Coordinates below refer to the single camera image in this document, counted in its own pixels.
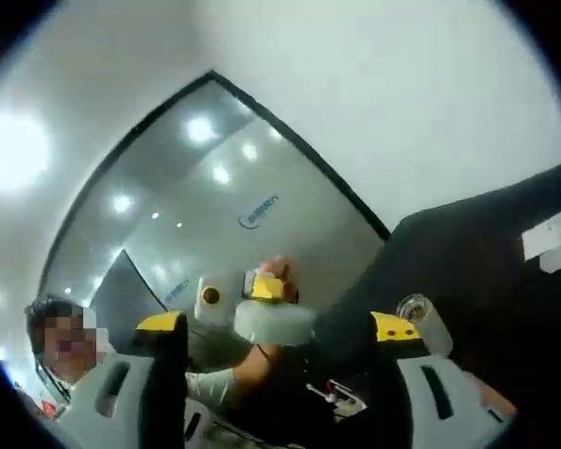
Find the person's left hand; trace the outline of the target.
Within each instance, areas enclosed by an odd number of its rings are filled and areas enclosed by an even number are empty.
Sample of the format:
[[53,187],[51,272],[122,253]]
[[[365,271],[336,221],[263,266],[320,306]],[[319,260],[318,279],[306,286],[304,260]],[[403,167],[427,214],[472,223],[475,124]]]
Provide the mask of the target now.
[[261,272],[272,275],[277,279],[288,282],[290,278],[290,259],[287,256],[276,256],[274,259],[262,262],[259,266]]

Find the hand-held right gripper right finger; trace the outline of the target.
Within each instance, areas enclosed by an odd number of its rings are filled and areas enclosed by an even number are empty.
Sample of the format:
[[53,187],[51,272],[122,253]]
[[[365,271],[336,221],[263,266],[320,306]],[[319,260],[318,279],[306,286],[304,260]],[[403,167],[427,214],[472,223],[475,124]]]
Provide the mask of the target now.
[[428,355],[399,357],[410,405],[411,448],[489,448],[515,417],[503,421],[482,405],[486,384],[448,358],[453,340],[436,311],[414,321],[374,311],[378,343],[421,343]]

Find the person's right hand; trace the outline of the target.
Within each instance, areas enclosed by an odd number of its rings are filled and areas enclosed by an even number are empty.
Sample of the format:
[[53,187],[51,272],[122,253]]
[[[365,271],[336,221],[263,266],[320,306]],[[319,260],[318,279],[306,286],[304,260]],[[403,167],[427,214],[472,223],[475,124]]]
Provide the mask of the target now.
[[481,384],[480,391],[482,405],[503,421],[512,419],[517,415],[517,408],[491,386]]

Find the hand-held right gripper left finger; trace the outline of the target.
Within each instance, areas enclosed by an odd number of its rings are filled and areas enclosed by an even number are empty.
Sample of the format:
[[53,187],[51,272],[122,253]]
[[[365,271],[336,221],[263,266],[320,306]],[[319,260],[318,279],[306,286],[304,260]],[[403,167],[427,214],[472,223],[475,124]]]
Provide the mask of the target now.
[[80,448],[182,448],[188,326],[183,313],[146,318],[130,352],[84,375],[58,424]]

